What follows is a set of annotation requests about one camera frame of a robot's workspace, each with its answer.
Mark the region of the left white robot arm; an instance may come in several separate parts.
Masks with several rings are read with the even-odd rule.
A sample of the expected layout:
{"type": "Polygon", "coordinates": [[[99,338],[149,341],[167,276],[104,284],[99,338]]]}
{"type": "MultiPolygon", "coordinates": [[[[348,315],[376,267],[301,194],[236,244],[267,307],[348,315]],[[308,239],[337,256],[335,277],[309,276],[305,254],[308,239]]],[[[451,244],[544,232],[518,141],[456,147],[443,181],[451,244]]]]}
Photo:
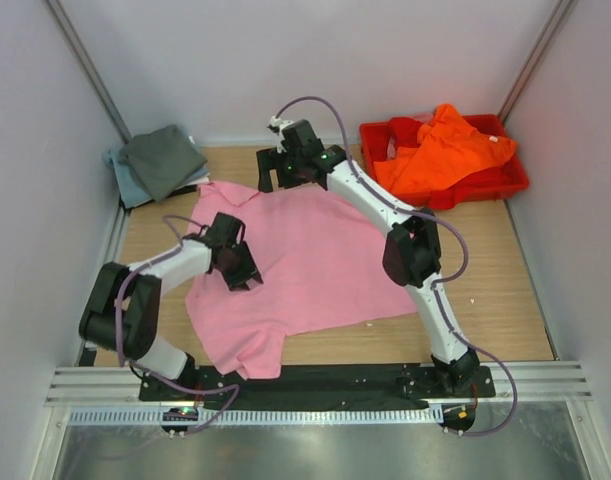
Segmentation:
{"type": "Polygon", "coordinates": [[[158,333],[163,297],[197,276],[219,272],[230,291],[248,291],[263,282],[245,241],[245,223],[218,212],[211,223],[166,215],[196,229],[176,237],[173,248],[149,259],[104,264],[96,277],[79,323],[79,336],[117,355],[120,366],[140,369],[148,385],[159,382],[174,399],[197,395],[195,359],[158,333]]]}

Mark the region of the pink t-shirt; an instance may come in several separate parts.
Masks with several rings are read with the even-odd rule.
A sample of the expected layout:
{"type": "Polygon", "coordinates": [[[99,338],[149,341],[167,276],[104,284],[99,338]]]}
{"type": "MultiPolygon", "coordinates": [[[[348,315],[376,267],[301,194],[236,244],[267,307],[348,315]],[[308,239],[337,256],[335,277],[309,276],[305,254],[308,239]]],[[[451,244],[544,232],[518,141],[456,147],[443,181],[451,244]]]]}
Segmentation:
{"type": "Polygon", "coordinates": [[[214,272],[194,279],[185,304],[202,347],[222,374],[275,379],[288,336],[415,312],[382,267],[384,237],[341,197],[318,186],[274,193],[214,181],[192,219],[242,220],[263,282],[231,291],[214,272]]]}

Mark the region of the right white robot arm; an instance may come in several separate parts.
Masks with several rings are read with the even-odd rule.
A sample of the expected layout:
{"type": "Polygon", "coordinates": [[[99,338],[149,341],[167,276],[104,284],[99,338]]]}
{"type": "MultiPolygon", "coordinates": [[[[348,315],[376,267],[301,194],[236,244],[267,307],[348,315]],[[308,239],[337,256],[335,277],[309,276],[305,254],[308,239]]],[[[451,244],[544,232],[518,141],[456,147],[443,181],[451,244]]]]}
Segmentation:
{"type": "Polygon", "coordinates": [[[268,129],[276,146],[256,153],[258,189],[294,188],[316,183],[342,197],[384,236],[383,269],[413,300],[430,339],[437,387],[457,396],[469,390],[480,360],[467,345],[442,286],[437,218],[429,209],[407,205],[378,185],[338,145],[326,147],[306,120],[272,117],[268,129]]]}

